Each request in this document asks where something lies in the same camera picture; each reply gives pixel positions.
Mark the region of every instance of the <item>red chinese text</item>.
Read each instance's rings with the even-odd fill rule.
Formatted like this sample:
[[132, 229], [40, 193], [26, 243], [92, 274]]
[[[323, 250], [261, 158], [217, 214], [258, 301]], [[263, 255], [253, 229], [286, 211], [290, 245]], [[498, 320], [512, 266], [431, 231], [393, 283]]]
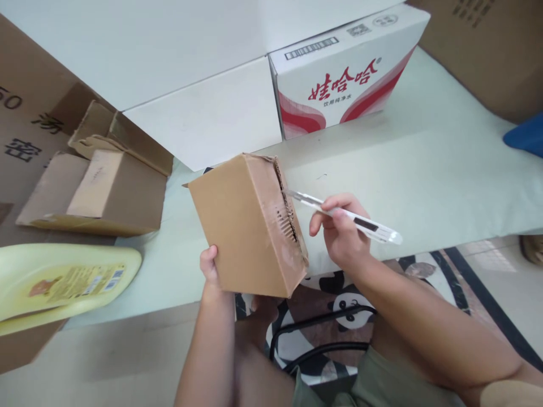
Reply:
[[345, 68], [343, 75], [336, 82], [332, 83], [332, 90], [338, 89], [338, 92], [345, 92], [347, 90], [347, 81], [351, 81], [354, 78], [349, 75], [349, 67]]
[[371, 74], [377, 72], [377, 70], [373, 67], [374, 63], [375, 63], [375, 58], [373, 58], [373, 61], [369, 63], [368, 67], [363, 72], [356, 74], [355, 81], [356, 82], [360, 81], [359, 82], [360, 85], [368, 83]]
[[307, 100], [316, 100], [317, 95], [319, 94], [319, 100], [328, 99], [330, 97], [330, 93], [328, 93], [328, 85], [332, 82], [330, 80], [330, 74], [326, 74], [326, 79], [324, 80], [324, 83], [317, 84], [316, 89], [311, 89], [311, 95], [307, 98]]
[[358, 82], [359, 85], [368, 83], [372, 73], [377, 72], [374, 64], [379, 64], [379, 62], [381, 62], [381, 58], [373, 58], [367, 68], [362, 72], [357, 73], [355, 77], [349, 75], [349, 67], [347, 67], [343, 71], [343, 75], [341, 76], [341, 78], [339, 78], [337, 81], [334, 81], [333, 83], [330, 79], [330, 74], [327, 73], [324, 83], [322, 85], [318, 83], [316, 88], [312, 88], [311, 95], [309, 95], [307, 100], [317, 100], [317, 97], [320, 101], [328, 99], [330, 97], [330, 93], [328, 92], [330, 83], [332, 83], [331, 90], [336, 90], [337, 92], [345, 92], [347, 90], [347, 84], [350, 81]]

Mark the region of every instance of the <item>white table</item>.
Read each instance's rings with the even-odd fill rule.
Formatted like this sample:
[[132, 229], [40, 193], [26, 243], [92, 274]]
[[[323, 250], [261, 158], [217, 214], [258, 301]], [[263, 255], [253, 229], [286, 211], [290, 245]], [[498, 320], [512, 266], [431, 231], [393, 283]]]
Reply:
[[[316, 197], [358, 196], [373, 219], [398, 230], [401, 246], [373, 244], [397, 258], [543, 227], [543, 160], [501, 140], [512, 124], [484, 109], [437, 62], [417, 49], [385, 111], [285, 141], [277, 155], [289, 187]], [[144, 262], [113, 303], [74, 317], [68, 327], [112, 321], [200, 299], [199, 254], [207, 247], [186, 183], [199, 173], [177, 162], [159, 232], [118, 239]], [[335, 271], [322, 236], [311, 238], [311, 210], [296, 212], [312, 275]]]

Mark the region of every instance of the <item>panda print rug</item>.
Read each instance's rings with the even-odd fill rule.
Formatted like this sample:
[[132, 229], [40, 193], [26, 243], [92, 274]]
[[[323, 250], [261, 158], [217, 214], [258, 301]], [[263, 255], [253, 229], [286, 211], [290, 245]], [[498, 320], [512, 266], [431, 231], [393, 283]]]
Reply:
[[[543, 371], [543, 362], [499, 307], [456, 248], [417, 254], [385, 262], [399, 273], [412, 275], [432, 285], [449, 303], [508, 340], [517, 352]], [[236, 294], [236, 317], [251, 313], [251, 296]], [[371, 304], [343, 271], [306, 278], [292, 297], [279, 304], [279, 318], [268, 328], [269, 350], [273, 334], [282, 326], [305, 321], [353, 305]], [[275, 350], [275, 362], [283, 368], [300, 355], [333, 342], [370, 342], [373, 314], [361, 311], [319, 325], [282, 334]], [[303, 380], [310, 386], [357, 373], [363, 351], [342, 350], [315, 356], [300, 365]]]

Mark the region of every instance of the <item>floor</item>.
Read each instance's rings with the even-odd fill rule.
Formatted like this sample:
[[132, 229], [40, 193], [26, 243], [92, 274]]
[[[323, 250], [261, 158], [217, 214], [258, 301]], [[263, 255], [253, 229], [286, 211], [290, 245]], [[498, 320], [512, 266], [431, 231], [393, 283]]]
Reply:
[[[543, 357], [543, 269], [516, 236], [459, 249]], [[198, 303], [62, 331], [33, 364], [0, 375], [0, 405], [171, 407], [197, 312]]]

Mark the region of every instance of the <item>barcode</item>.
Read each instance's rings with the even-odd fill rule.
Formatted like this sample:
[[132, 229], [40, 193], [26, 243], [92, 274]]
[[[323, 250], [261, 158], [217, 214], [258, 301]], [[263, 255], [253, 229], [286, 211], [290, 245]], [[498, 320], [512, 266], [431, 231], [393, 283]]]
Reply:
[[337, 44], [338, 42], [339, 41], [336, 37], [330, 37], [320, 42], [315, 42], [315, 44], [306, 45], [305, 47], [298, 48], [297, 50], [294, 50], [294, 51], [290, 51], [289, 53], [285, 54], [285, 58], [289, 60], [292, 58], [301, 57], [302, 55], [306, 55], [314, 51], [318, 51], [320, 49], [326, 48], [327, 46]]
[[353, 37], [361, 36], [362, 34], [366, 34], [370, 31], [371, 30], [368, 27], [366, 27], [364, 24], [357, 25], [356, 27], [352, 27], [347, 30], [347, 32]]
[[89, 295], [96, 288], [101, 279], [101, 276], [94, 277], [94, 280], [92, 280], [92, 283], [87, 287], [82, 295]]
[[106, 288], [104, 288], [104, 291], [109, 291], [111, 289], [113, 289], [113, 287], [115, 287], [117, 285], [117, 283], [119, 282], [119, 280], [111, 280], [107, 285], [106, 285]]

